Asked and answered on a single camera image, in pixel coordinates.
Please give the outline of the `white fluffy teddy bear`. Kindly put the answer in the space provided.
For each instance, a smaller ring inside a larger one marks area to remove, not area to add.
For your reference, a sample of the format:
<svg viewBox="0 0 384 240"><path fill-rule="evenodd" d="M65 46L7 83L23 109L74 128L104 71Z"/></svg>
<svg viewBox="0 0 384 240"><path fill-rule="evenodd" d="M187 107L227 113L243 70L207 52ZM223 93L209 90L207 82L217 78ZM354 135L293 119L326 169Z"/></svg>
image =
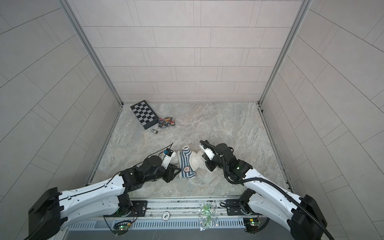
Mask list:
<svg viewBox="0 0 384 240"><path fill-rule="evenodd" d="M190 164L191 164L193 170L194 171L207 170L206 160L202 157L204 152L203 151L199 151L197 153L194 151L192 151L192 152L193 153L192 153L192 157L190 160ZM178 152L176 152L176 156L172 159L171 164L180 167Z"/></svg>

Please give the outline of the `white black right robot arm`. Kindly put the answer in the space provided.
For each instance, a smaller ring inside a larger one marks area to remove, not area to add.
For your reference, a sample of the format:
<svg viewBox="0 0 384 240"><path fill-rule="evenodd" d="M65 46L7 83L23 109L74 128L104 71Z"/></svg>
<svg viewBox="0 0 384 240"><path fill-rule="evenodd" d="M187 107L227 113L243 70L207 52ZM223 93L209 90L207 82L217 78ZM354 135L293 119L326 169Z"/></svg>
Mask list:
<svg viewBox="0 0 384 240"><path fill-rule="evenodd" d="M309 195L294 194L268 180L247 162L237 159L233 148L226 144L211 145L200 141L206 166L210 171L220 168L232 185L247 189L239 198L245 214L261 214L290 231L295 240L320 240L333 236L316 200Z"/></svg>

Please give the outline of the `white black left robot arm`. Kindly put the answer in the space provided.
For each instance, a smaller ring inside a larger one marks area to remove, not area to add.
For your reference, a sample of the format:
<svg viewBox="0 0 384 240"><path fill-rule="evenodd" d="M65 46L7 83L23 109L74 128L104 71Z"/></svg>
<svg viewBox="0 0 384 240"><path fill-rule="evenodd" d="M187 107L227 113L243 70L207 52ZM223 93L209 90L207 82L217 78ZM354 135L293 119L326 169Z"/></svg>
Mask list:
<svg viewBox="0 0 384 240"><path fill-rule="evenodd" d="M28 240L48 240L72 224L99 216L127 215L133 204L129 192L145 182L162 179L169 183L181 169L164 166L158 156L115 174L111 179L69 191L46 190L28 211Z"/></svg>

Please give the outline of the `blue white striped knit sweater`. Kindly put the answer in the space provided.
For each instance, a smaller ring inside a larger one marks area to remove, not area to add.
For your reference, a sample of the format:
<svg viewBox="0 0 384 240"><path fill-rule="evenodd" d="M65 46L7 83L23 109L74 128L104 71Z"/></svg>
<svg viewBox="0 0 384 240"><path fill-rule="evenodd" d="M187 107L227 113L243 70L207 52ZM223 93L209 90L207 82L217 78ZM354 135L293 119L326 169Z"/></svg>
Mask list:
<svg viewBox="0 0 384 240"><path fill-rule="evenodd" d="M192 157L192 151L189 146L184 146L181 151L178 152L179 164L180 164L180 178L181 179L193 179L196 176L196 172L193 170L190 160Z"/></svg>

